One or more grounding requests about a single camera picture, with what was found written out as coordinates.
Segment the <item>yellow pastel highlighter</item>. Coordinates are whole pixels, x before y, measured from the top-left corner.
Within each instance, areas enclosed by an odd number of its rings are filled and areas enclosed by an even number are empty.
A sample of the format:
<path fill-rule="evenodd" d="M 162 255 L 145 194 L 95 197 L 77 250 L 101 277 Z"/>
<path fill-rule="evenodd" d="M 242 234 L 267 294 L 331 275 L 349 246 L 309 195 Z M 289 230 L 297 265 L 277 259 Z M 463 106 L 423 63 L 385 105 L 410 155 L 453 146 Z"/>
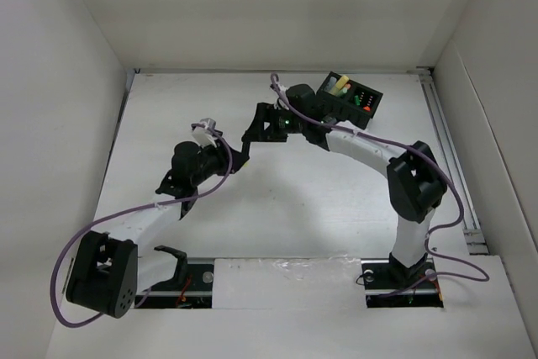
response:
<path fill-rule="evenodd" d="M 335 83 L 335 85 L 331 88 L 330 92 L 332 94 L 337 94 L 344 86 L 346 83 L 348 83 L 349 81 L 349 77 L 348 76 L 341 76 L 338 81 Z"/>

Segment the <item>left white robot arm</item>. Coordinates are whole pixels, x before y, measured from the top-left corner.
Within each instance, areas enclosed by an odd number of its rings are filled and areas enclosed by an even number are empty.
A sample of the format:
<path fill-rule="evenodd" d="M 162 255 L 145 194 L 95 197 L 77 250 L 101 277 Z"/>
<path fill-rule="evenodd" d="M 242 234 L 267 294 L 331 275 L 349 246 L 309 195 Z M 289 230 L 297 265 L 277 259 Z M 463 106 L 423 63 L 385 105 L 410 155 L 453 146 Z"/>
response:
<path fill-rule="evenodd" d="M 192 209 L 198 187 L 212 176 L 227 177 L 248 162 L 249 143 L 230 149 L 222 140 L 201 146 L 193 141 L 176 145 L 171 168 L 156 189 L 166 201 L 130 214 L 108 232 L 91 230 L 79 244 L 66 299 L 116 319 L 135 303 L 139 293 L 156 288 L 183 287 L 188 278 L 187 255 L 157 245 L 156 237 L 177 224 Z"/>

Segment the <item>blue pastel highlighter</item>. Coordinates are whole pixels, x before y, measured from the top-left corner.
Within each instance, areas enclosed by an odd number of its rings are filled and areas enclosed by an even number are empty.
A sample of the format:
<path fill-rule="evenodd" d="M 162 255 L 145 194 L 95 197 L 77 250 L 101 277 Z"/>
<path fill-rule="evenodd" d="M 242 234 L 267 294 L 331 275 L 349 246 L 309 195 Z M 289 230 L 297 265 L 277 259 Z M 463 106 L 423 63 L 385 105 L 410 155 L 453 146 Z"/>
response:
<path fill-rule="evenodd" d="M 331 77 L 327 83 L 327 90 L 329 91 L 337 82 L 336 77 Z"/>

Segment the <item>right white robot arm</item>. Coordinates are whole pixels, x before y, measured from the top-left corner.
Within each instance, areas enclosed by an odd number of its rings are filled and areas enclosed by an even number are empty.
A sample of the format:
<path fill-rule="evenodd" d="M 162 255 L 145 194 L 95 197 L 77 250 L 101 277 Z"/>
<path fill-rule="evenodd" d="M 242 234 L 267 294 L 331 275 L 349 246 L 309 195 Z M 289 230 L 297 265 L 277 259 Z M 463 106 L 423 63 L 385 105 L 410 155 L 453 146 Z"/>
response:
<path fill-rule="evenodd" d="M 243 134 L 242 151 L 253 142 L 285 142 L 301 134 L 312 145 L 350 157 L 379 172 L 388 181 L 391 206 L 398 215 L 396 240 L 388 258 L 388 275 L 397 288 L 407 287 L 425 274 L 426 233 L 447 186 L 430 164 L 390 145 L 365 139 L 349 119 L 330 113 L 300 84 L 288 88 L 287 101 L 258 103 L 251 125 Z"/>

